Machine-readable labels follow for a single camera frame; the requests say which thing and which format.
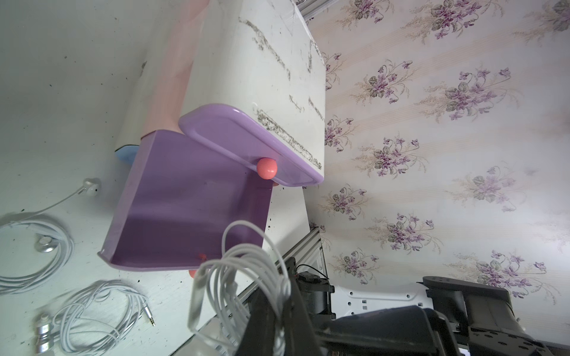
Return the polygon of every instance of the black wire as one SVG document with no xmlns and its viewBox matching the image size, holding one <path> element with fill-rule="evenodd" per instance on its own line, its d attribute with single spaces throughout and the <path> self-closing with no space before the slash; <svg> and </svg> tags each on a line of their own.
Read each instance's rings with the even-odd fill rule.
<svg viewBox="0 0 570 356">
<path fill-rule="evenodd" d="M 301 264 L 298 264 L 298 265 L 297 265 L 297 267 L 299 267 L 299 266 L 306 266 L 306 267 L 308 267 L 308 268 L 312 268 L 312 269 L 314 269 L 315 271 L 317 271 L 321 276 L 323 276 L 323 277 L 325 277 L 326 279 L 328 279 L 327 276 L 325 276 L 321 271 L 319 271 L 318 269 L 316 269 L 316 268 L 313 267 L 313 266 L 309 266 L 308 264 L 304 264 L 304 263 L 301 263 Z"/>
</svg>

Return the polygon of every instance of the earphones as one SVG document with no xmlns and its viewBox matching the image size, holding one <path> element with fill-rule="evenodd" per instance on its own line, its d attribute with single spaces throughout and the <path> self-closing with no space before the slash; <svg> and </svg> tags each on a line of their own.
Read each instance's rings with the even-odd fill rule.
<svg viewBox="0 0 570 356">
<path fill-rule="evenodd" d="M 77 189 L 71 195 L 65 197 L 57 203 L 48 206 L 45 209 L 37 211 L 26 218 L 12 221 L 8 224 L 0 226 L 0 231 L 13 228 L 25 228 L 32 232 L 35 232 L 39 235 L 39 239 L 34 244 L 36 251 L 56 251 L 54 259 L 51 260 L 47 266 L 43 267 L 38 272 L 21 277 L 0 276 L 0 296 L 4 294 L 24 293 L 44 284 L 50 278 L 52 278 L 54 274 L 63 268 L 63 266 L 67 263 L 67 261 L 69 261 L 71 255 L 73 254 L 73 240 L 63 227 L 53 222 L 32 218 L 53 208 L 56 205 L 63 203 L 76 194 L 84 194 L 89 197 L 93 197 L 99 193 L 100 189 L 101 184 L 99 179 L 85 179 L 81 188 Z"/>
<path fill-rule="evenodd" d="M 79 195 L 85 192 L 85 195 L 88 197 L 94 197 L 99 193 L 99 188 L 101 188 L 101 184 L 98 181 L 98 179 L 85 179 L 83 181 L 83 187 L 79 189 L 77 194 Z"/>
<path fill-rule="evenodd" d="M 35 334 L 38 337 L 35 345 L 36 355 L 44 354 L 48 351 L 51 351 L 50 354 L 54 355 L 54 352 L 51 350 L 55 344 L 54 336 L 52 335 L 54 324 L 51 321 L 52 318 L 46 313 L 40 315 L 36 320 Z"/>
</svg>

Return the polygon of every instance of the floral wallpaper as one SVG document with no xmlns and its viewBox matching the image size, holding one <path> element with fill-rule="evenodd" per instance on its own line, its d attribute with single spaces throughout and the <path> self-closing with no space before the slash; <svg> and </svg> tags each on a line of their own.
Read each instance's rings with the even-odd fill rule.
<svg viewBox="0 0 570 356">
<path fill-rule="evenodd" d="M 333 284 L 439 275 L 509 290 L 570 339 L 570 0 L 339 0 L 324 182 L 305 187 Z"/>
</svg>

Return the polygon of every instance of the white table surface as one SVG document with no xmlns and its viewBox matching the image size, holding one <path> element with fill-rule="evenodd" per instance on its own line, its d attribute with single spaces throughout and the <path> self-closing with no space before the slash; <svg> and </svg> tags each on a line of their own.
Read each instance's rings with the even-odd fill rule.
<svg viewBox="0 0 570 356">
<path fill-rule="evenodd" d="M 149 296 L 157 323 L 152 327 L 142 318 L 108 355 L 169 355 L 190 337 L 188 272 L 119 271 L 96 254 L 130 168 L 114 157 L 113 144 L 152 22 L 176 2 L 0 5 L 0 219 L 47 207 L 79 188 L 84 178 L 103 183 L 99 196 L 73 197 L 48 212 L 74 238 L 75 254 L 48 284 L 0 296 L 0 355 L 33 355 L 34 317 L 57 311 L 71 293 L 97 280 L 122 279 L 139 288 Z M 301 188 L 274 188 L 267 225 L 281 253 L 309 232 Z M 53 257 L 35 252 L 33 243 L 29 232 L 0 235 L 0 275 L 34 272 Z M 122 296 L 93 312 L 117 320 Z"/>
</svg>

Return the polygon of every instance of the purple flower pattern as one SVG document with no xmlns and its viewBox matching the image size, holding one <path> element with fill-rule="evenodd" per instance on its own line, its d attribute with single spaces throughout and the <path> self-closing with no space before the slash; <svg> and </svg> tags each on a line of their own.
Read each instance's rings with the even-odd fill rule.
<svg viewBox="0 0 570 356">
<path fill-rule="evenodd" d="M 434 33 L 436 39 L 442 39 L 451 33 L 460 36 L 466 28 L 475 25 L 479 16 L 491 6 L 494 14 L 500 12 L 502 16 L 503 8 L 499 2 L 500 0 L 444 0 L 437 5 L 427 3 L 410 11 L 419 15 L 403 28 L 417 29 L 416 32 L 408 34 L 408 37 L 412 40 L 421 38 L 423 44 L 430 33 Z"/>
<path fill-rule="evenodd" d="M 327 230 L 324 228 L 324 225 L 317 225 L 314 221 L 309 221 L 309 228 L 313 229 L 315 227 L 318 227 L 322 233 L 327 232 Z"/>
<path fill-rule="evenodd" d="M 324 128 L 324 145 L 336 148 L 337 152 L 344 151 L 345 146 L 352 147 L 349 136 L 352 135 L 354 125 L 352 118 L 340 120 L 336 115 L 330 119 Z"/>
<path fill-rule="evenodd" d="M 333 271 L 337 273 L 346 273 L 360 279 L 360 284 L 368 284 L 376 279 L 374 271 L 379 269 L 377 264 L 378 257 L 375 255 L 367 255 L 360 248 L 353 251 L 349 256 L 333 256 L 336 260 L 332 264 Z"/>
<path fill-rule="evenodd" d="M 366 76 L 355 84 L 360 90 L 358 94 L 351 94 L 351 96 L 356 99 L 357 103 L 363 104 L 367 100 L 371 103 L 375 97 L 389 99 L 390 104 L 400 100 L 400 96 L 404 93 L 409 97 L 410 90 L 404 82 L 414 74 L 414 71 L 410 69 L 411 64 L 411 60 L 398 65 L 391 60 L 386 60 L 386 64 L 378 69 L 378 75 Z"/>
<path fill-rule="evenodd" d="M 504 87 L 502 84 L 511 78 L 508 67 L 490 76 L 486 68 L 478 68 L 474 73 L 460 72 L 459 85 L 448 87 L 442 83 L 425 89 L 430 95 L 416 103 L 427 108 L 420 111 L 426 117 L 434 116 L 436 122 L 447 112 L 449 120 L 455 121 L 462 117 L 475 120 L 480 114 L 488 113 L 492 108 L 509 97 L 519 104 L 518 92 Z"/>
<path fill-rule="evenodd" d="M 508 289 L 515 298 L 524 299 L 530 293 L 545 291 L 546 298 L 556 304 L 555 293 L 560 292 L 553 286 L 540 280 L 540 275 L 547 273 L 543 262 L 523 265 L 524 259 L 509 253 L 508 256 L 495 250 L 491 253 L 491 261 L 479 261 L 475 255 L 456 255 L 460 262 L 446 264 L 456 269 L 459 274 L 455 278 L 476 282 L 494 287 Z"/>
<path fill-rule="evenodd" d="M 507 166 L 503 169 L 493 166 L 487 171 L 485 177 L 478 175 L 471 178 L 467 175 L 462 179 L 454 179 L 454 182 L 459 183 L 462 191 L 447 192 L 453 196 L 454 201 L 461 200 L 463 204 L 470 198 L 474 202 L 485 200 L 502 205 L 503 212 L 512 212 L 516 210 L 516 205 L 511 199 L 514 195 L 523 197 L 523 202 L 526 199 L 526 194 L 520 190 L 520 187 L 517 187 L 516 180 L 511 177 L 513 174 L 514 172 Z"/>
<path fill-rule="evenodd" d="M 536 39 L 540 42 L 548 33 L 552 33 L 554 37 L 559 32 L 566 31 L 570 28 L 570 2 L 568 0 L 560 0 L 551 6 L 551 2 L 547 1 L 543 6 L 543 11 L 533 11 L 525 17 L 532 17 L 539 25 L 529 31 L 517 31 L 516 36 L 522 37 L 528 43 Z"/>
<path fill-rule="evenodd" d="M 380 247 L 384 244 L 390 244 L 390 248 L 394 251 L 403 249 L 408 252 L 408 255 L 413 251 L 419 251 L 421 248 L 433 244 L 433 250 L 441 253 L 442 242 L 436 237 L 431 235 L 431 230 L 434 229 L 433 222 L 427 220 L 420 223 L 419 219 L 413 214 L 396 215 L 396 222 L 390 222 L 386 218 L 374 219 L 376 224 L 372 227 L 365 228 L 374 233 L 371 238 L 374 241 L 380 242 Z"/>
<path fill-rule="evenodd" d="M 364 216 L 362 206 L 368 201 L 365 194 L 366 190 L 353 189 L 347 183 L 338 193 L 329 193 L 325 205 L 320 205 L 320 207 L 329 214 L 339 212 L 348 215 L 348 220 L 356 220 L 358 215 Z"/>
<path fill-rule="evenodd" d="M 326 82 L 324 89 L 330 90 L 332 88 L 332 84 L 340 83 L 339 75 L 337 71 L 340 70 L 340 67 L 343 65 L 344 61 L 340 60 L 341 53 L 335 53 L 332 56 L 328 56 L 325 52 L 321 52 L 324 60 L 325 65 L 325 72 L 326 72 Z"/>
<path fill-rule="evenodd" d="M 419 170 L 426 171 L 427 160 L 412 153 L 420 148 L 418 140 L 406 143 L 405 139 L 396 136 L 394 139 L 384 137 L 383 142 L 384 147 L 381 150 L 373 145 L 359 148 L 362 154 L 353 160 L 363 163 L 357 166 L 360 171 L 366 171 L 369 177 L 375 171 L 379 177 L 389 174 L 393 178 L 405 174 L 415 164 Z"/>
<path fill-rule="evenodd" d="M 388 10 L 394 12 L 394 5 L 390 0 L 349 0 L 348 5 L 343 6 L 342 10 L 347 16 L 342 20 L 337 20 L 343 28 L 351 29 L 352 25 L 357 25 L 359 20 L 374 19 L 374 23 L 378 23 L 384 19 L 384 14 Z"/>
</svg>

